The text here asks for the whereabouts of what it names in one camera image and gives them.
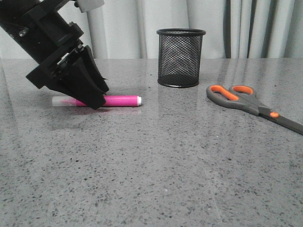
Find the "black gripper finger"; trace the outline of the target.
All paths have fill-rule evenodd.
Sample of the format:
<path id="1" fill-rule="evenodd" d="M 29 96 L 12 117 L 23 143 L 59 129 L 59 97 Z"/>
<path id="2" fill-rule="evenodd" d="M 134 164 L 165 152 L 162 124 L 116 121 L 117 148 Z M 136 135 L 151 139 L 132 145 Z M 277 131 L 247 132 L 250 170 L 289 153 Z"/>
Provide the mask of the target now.
<path id="1" fill-rule="evenodd" d="M 95 92 L 90 86 L 86 73 L 82 58 L 77 59 L 55 83 L 53 90 L 69 95 L 96 110 L 106 101 L 104 94 Z"/>
<path id="2" fill-rule="evenodd" d="M 80 56 L 84 63 L 84 69 L 86 70 L 86 78 L 90 86 L 100 94 L 105 94 L 109 88 L 105 82 L 105 78 L 102 77 L 99 69 L 94 61 L 91 48 L 86 45 L 80 51 Z"/>

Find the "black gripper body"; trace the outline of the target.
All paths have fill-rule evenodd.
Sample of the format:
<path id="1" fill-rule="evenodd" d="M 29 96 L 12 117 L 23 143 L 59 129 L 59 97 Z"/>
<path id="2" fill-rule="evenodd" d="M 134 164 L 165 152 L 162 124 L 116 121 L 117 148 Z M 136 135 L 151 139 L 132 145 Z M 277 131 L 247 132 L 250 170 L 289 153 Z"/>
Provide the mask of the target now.
<path id="1" fill-rule="evenodd" d="M 27 75 L 37 88 L 55 81 L 61 58 L 82 42 L 83 31 L 58 13 L 62 4 L 2 4 L 0 26 L 37 63 Z"/>

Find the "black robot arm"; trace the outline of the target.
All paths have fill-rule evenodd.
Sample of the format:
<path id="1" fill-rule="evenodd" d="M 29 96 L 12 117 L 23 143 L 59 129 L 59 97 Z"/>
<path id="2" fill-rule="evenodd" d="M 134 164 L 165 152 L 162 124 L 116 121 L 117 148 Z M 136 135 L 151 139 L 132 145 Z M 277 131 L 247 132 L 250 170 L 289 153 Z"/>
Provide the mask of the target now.
<path id="1" fill-rule="evenodd" d="M 109 88 L 90 47 L 80 40 L 83 31 L 59 14 L 65 4 L 66 0 L 2 0 L 0 26 L 38 63 L 27 75 L 31 83 L 98 109 Z"/>

